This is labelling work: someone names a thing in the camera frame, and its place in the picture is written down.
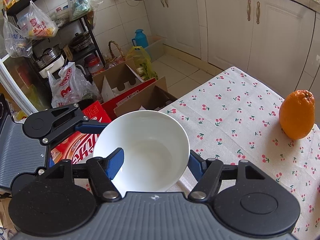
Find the white bowl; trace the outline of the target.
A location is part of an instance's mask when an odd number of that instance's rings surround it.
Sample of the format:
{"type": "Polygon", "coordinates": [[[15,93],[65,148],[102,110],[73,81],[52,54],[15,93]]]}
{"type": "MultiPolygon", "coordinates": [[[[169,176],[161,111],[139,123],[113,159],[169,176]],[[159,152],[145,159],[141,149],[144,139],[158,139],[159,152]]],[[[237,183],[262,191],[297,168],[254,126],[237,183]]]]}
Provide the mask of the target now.
{"type": "Polygon", "coordinates": [[[106,158],[119,147],[124,150],[124,163],[112,183],[121,195],[167,191],[184,173],[190,155],[181,124],[150,110],[130,112],[108,124],[95,143],[93,156],[106,158]]]}

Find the white kitchen cabinets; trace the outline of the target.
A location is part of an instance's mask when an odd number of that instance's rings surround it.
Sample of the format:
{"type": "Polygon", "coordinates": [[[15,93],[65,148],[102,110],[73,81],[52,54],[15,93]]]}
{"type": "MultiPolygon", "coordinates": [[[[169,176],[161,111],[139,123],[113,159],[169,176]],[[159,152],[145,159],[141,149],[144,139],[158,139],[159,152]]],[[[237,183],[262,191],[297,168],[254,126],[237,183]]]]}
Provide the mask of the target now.
{"type": "Polygon", "coordinates": [[[281,96],[319,97],[319,5],[312,0],[145,0],[151,32],[210,67],[236,66],[281,96]]]}

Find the red gift box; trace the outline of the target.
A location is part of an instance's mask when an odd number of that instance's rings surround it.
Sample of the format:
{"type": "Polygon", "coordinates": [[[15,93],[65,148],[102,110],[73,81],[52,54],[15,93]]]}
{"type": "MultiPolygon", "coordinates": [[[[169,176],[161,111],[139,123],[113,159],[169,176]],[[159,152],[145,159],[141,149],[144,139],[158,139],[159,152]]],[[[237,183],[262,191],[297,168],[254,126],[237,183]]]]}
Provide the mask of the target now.
{"type": "MultiPolygon", "coordinates": [[[[97,120],[102,123],[111,122],[110,117],[107,115],[99,101],[92,103],[82,112],[91,120],[97,120]]],[[[51,150],[49,166],[53,166],[62,159],[70,159],[72,164],[77,164],[92,157],[98,137],[98,134],[84,134],[78,131],[73,133],[61,144],[57,145],[56,148],[51,150]]]]}

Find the white plastic bag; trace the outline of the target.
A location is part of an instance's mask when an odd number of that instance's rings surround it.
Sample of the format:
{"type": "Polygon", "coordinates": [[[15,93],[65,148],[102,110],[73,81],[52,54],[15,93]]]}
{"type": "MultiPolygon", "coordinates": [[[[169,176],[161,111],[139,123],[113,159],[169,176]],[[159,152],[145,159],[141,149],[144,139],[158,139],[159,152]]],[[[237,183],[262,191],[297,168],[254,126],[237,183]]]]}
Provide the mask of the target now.
{"type": "Polygon", "coordinates": [[[90,83],[81,69],[74,62],[69,62],[60,69],[56,79],[47,71],[49,85],[52,91],[53,108],[78,103],[84,99],[102,102],[102,96],[94,83],[90,83]]]}

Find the cherry print tablecloth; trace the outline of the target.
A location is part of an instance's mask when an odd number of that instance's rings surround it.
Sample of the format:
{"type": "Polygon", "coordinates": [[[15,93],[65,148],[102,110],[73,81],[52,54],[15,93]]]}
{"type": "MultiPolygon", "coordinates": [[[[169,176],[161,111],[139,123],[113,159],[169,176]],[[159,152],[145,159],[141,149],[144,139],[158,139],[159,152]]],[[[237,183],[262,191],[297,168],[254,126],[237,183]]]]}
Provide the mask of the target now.
{"type": "Polygon", "coordinates": [[[252,161],[300,204],[298,239],[319,236],[319,128],[291,140],[281,130],[283,98],[242,70],[231,67],[163,108],[186,131],[202,157],[227,164],[252,161]]]}

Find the black metal shelf rack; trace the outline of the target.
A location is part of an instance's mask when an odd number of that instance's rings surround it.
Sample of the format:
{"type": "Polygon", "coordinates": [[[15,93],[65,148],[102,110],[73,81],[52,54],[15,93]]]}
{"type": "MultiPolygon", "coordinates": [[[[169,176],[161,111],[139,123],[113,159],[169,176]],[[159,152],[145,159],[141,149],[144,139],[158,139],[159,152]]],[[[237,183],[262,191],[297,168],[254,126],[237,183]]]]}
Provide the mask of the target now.
{"type": "Polygon", "coordinates": [[[70,45],[73,38],[85,32],[89,34],[88,45],[77,50],[69,47],[72,59],[79,63],[89,54],[94,54],[99,57],[104,66],[105,61],[94,38],[93,26],[90,25],[87,15],[63,23],[54,37],[31,40],[33,52],[31,57],[19,57],[17,59],[9,57],[4,61],[4,66],[19,87],[18,91],[25,94],[25,96],[16,99],[19,107],[22,107],[23,99],[26,99],[27,103],[33,105],[36,110],[51,107],[50,100],[52,97],[49,82],[46,77],[41,76],[40,71],[58,59],[65,62],[66,55],[63,51],[65,44],[62,42],[60,35],[63,35],[66,38],[66,44],[70,45]]]}

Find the wicker basket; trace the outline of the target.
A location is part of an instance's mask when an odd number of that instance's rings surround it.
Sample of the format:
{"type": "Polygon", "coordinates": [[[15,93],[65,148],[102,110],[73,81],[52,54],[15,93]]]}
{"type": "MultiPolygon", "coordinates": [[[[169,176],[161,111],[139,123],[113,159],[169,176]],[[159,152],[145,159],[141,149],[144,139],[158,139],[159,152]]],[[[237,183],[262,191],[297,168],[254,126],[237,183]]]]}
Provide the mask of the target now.
{"type": "Polygon", "coordinates": [[[107,62],[110,66],[115,66],[119,63],[126,61],[123,50],[115,41],[108,42],[108,49],[110,56],[107,58],[107,62]]]}

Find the open cardboard box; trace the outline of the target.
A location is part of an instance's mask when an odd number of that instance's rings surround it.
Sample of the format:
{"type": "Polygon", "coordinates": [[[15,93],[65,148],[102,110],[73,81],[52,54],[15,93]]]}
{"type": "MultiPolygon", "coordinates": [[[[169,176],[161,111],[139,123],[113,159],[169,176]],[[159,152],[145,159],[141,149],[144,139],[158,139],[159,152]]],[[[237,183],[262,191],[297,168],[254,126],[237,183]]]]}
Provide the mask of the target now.
{"type": "Polygon", "coordinates": [[[112,120],[139,109],[159,111],[177,100],[168,92],[165,77],[142,80],[132,59],[98,73],[93,81],[112,120]]]}

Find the bumpy orange tangerine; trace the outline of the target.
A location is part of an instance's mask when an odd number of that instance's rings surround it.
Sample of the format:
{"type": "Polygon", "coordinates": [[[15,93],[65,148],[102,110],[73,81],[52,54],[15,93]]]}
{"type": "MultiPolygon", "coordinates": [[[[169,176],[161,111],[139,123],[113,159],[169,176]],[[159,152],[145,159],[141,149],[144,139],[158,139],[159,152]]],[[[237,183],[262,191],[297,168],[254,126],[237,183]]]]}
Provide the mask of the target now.
{"type": "Polygon", "coordinates": [[[284,133],[292,140],[306,137],[315,122],[315,99],[308,90],[289,94],[280,106],[279,123],[284,133]]]}

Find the yellow plastic bag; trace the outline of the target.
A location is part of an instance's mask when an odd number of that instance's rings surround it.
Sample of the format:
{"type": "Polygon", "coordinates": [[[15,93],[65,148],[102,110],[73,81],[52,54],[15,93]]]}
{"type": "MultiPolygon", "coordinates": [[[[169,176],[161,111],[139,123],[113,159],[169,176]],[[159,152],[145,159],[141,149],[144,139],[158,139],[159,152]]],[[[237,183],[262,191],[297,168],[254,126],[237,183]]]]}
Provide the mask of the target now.
{"type": "Polygon", "coordinates": [[[134,60],[136,71],[142,80],[146,81],[152,78],[158,80],[158,75],[152,68],[151,57],[143,47],[132,46],[126,59],[134,60]]]}

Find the teal thermos jug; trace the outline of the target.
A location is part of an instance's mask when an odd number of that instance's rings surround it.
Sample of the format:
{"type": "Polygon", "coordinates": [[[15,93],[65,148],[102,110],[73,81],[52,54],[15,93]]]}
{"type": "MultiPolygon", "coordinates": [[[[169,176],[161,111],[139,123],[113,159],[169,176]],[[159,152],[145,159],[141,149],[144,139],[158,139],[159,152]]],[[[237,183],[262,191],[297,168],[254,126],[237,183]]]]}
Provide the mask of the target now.
{"type": "Polygon", "coordinates": [[[137,29],[135,31],[135,37],[132,39],[132,44],[135,47],[146,48],[149,46],[147,36],[143,33],[143,29],[137,29]]]}

